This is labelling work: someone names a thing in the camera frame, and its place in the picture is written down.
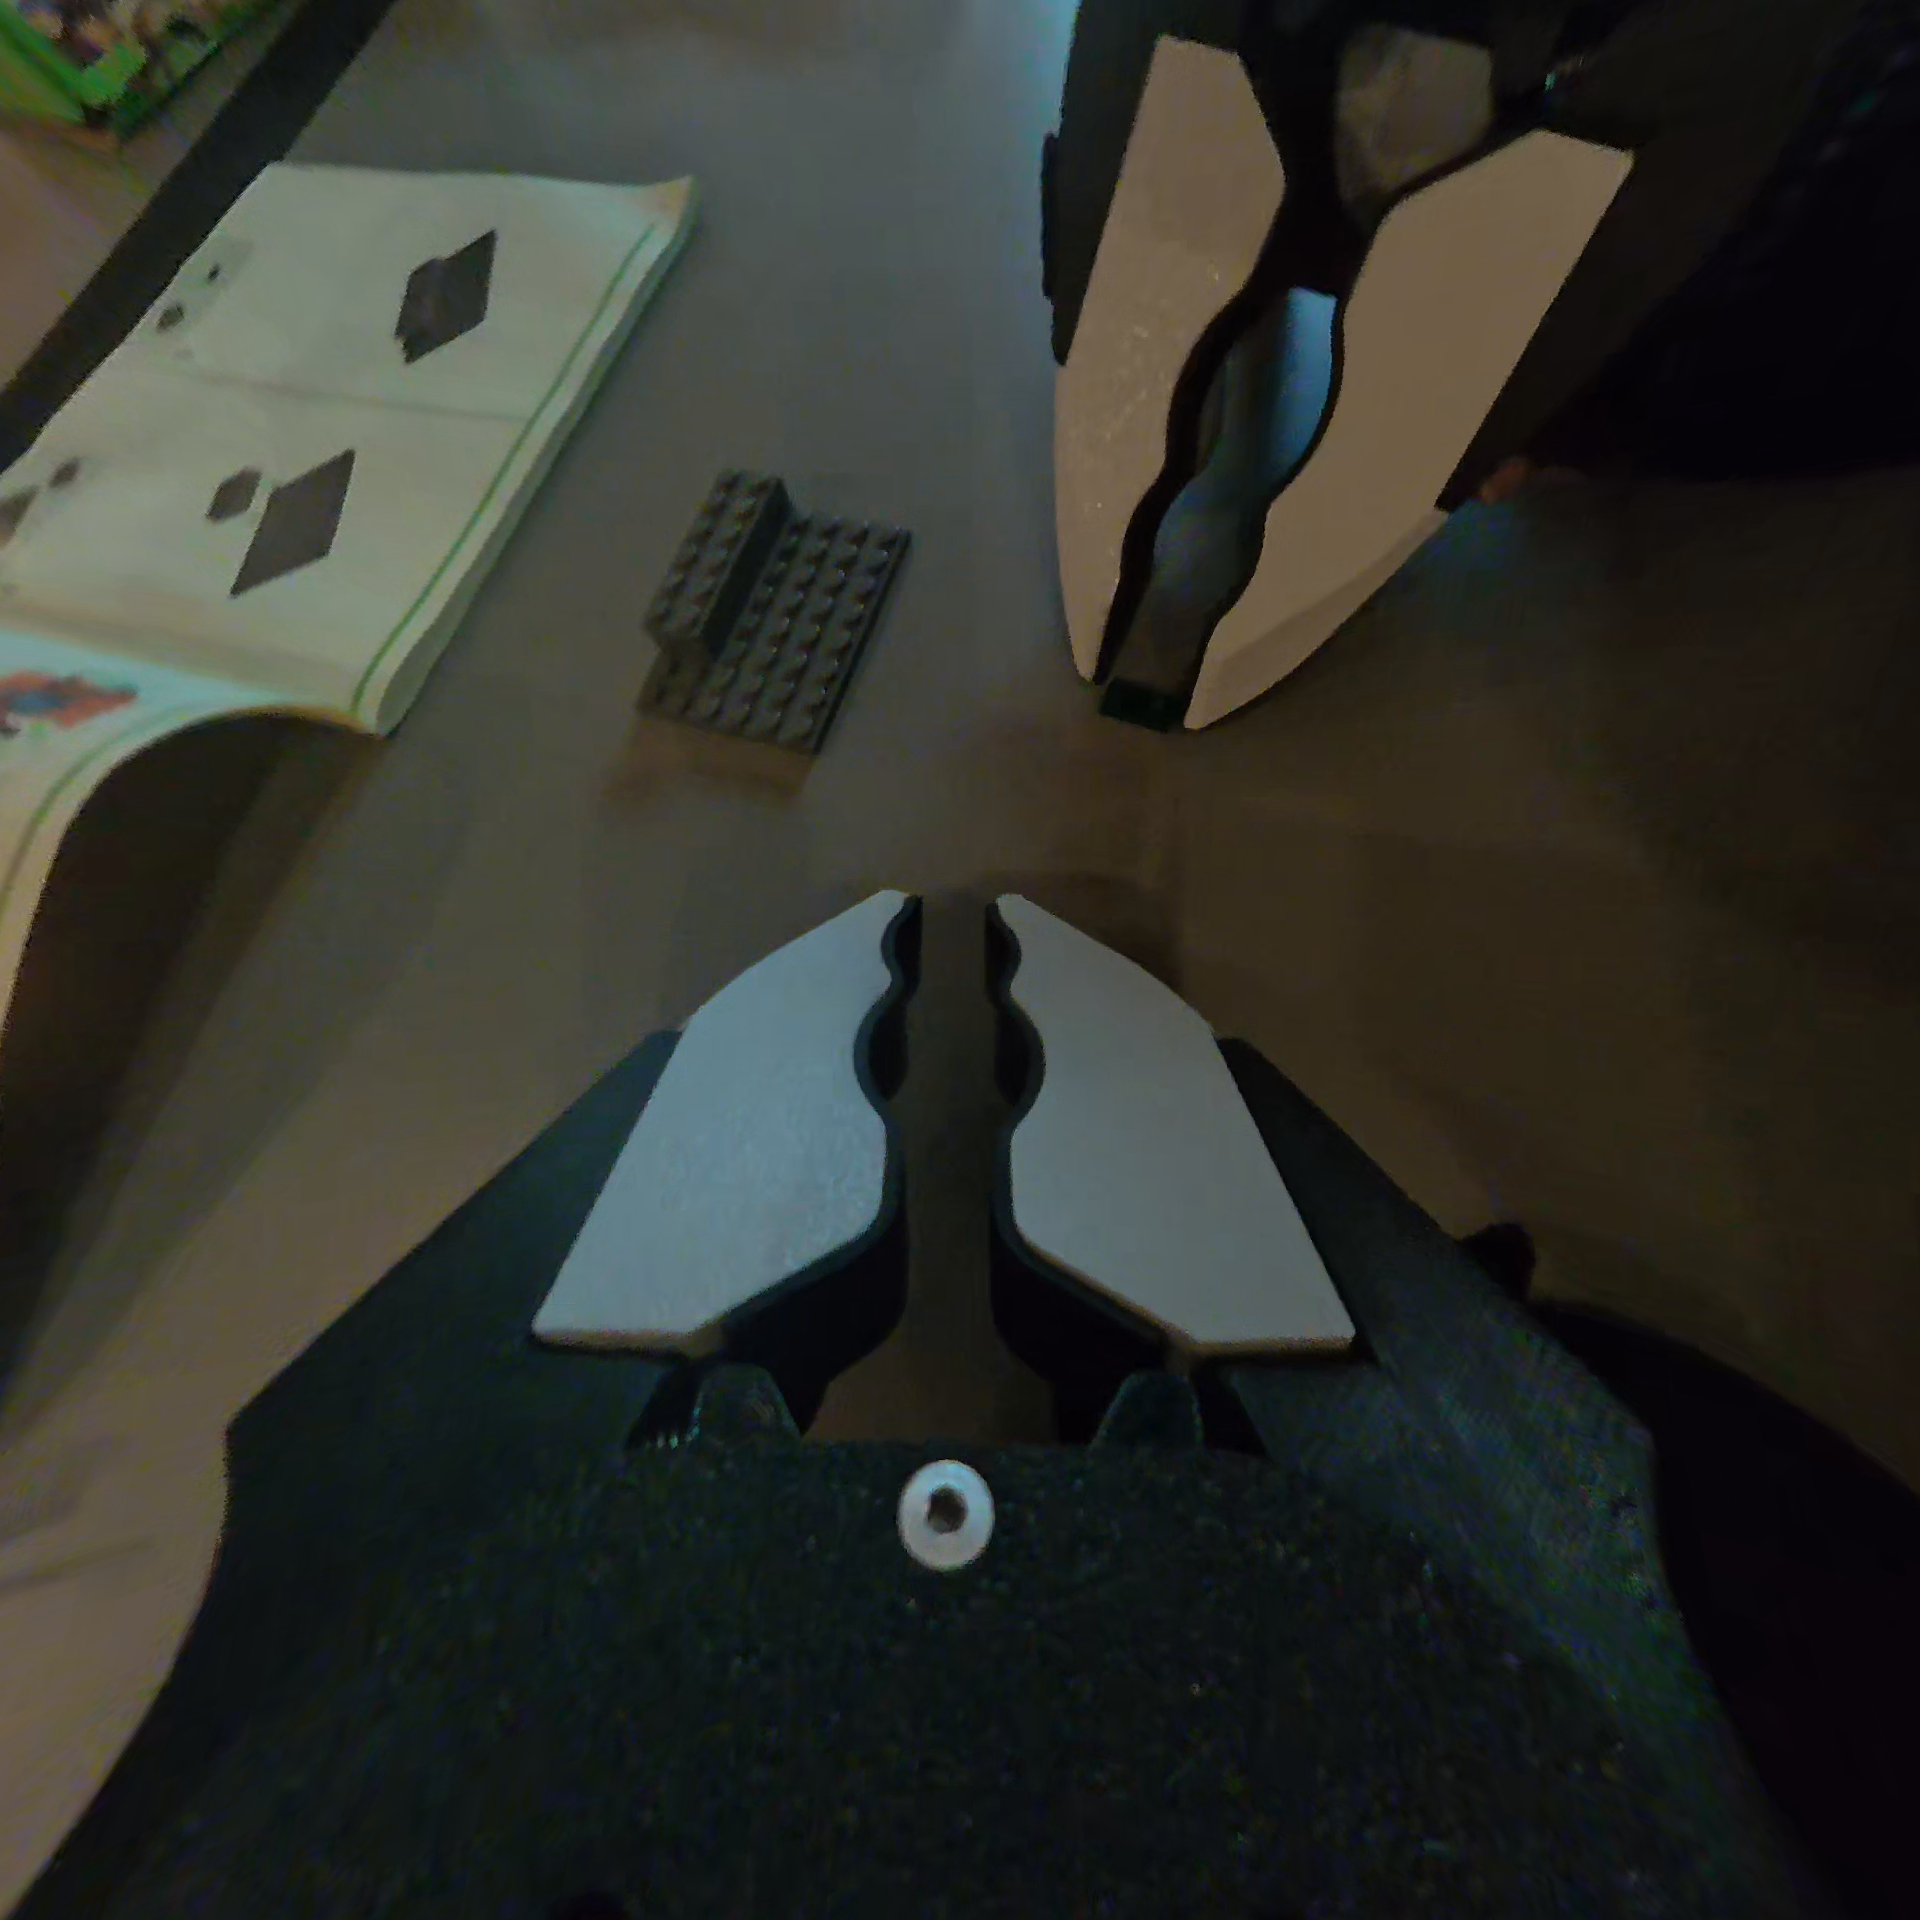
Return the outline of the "dark grey toy base plate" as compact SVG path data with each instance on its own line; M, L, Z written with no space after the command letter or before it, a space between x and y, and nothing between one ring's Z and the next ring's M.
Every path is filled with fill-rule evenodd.
M815 514L789 496L783 543L723 653L716 663L656 653L637 721L778 754L820 754L912 543L900 523Z

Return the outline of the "building instruction booklet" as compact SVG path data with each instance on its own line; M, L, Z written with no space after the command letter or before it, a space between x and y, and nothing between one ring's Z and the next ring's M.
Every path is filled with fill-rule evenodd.
M699 180L259 172L4 467L4 999L120 765L238 713L402 725L699 206Z

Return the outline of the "small grey toy brick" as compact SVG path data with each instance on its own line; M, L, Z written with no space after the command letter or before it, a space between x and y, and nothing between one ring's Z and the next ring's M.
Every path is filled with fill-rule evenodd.
M795 504L778 474L723 467L693 514L647 610L666 663L716 663L734 640Z

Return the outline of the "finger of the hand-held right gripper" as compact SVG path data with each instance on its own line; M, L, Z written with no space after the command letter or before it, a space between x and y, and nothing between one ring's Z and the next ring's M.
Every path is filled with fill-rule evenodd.
M1052 374L1052 543L1071 664L1105 679L1125 539L1171 467L1181 389L1256 283L1287 159L1231 48L1161 38Z
M1221 615L1189 731L1289 679L1448 516L1442 496L1613 208L1627 148L1527 131L1411 189L1335 309L1335 381Z

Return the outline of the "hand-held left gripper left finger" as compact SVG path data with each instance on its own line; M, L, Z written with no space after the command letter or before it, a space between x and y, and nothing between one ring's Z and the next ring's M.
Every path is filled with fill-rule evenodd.
M539 1346L709 1347L885 1229L900 1152L877 1038L917 912L879 887L682 1024L535 1308Z

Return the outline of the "grey desk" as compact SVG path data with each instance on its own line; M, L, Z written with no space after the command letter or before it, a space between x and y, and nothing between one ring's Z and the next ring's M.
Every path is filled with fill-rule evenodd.
M82 817L4 1065L4 1908L153 1703L229 1417L633 1039L924 899L912 1308L826 1435L1016 1440L963 1274L981 907L1256 1039L1452 1229L1918 1481L1918 480L1471 509L1258 712L1099 721L1052 602L1067 4L397 4L306 159L700 180L392 743L238 725ZM723 467L912 559L820 754L637 721Z

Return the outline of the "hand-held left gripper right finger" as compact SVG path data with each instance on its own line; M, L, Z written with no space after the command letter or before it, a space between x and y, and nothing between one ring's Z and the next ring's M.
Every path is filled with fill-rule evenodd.
M1155 972L1031 899L992 907L1028 1052L1016 1251L1196 1360L1351 1354L1357 1320L1231 1079Z

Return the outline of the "green toy set box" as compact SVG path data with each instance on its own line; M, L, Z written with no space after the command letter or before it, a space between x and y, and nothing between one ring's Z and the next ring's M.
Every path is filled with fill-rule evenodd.
M4 0L0 120L127 140L272 0Z

